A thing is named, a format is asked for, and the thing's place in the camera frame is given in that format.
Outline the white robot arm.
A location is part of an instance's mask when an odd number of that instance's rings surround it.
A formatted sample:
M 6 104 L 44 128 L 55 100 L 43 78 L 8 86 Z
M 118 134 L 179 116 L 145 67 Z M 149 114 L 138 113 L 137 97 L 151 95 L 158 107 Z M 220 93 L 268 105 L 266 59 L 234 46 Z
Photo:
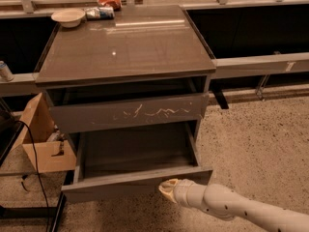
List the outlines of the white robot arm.
M 240 217 L 267 232 L 309 232 L 309 216 L 243 197 L 219 184 L 170 179 L 158 189 L 170 201 L 223 220 Z

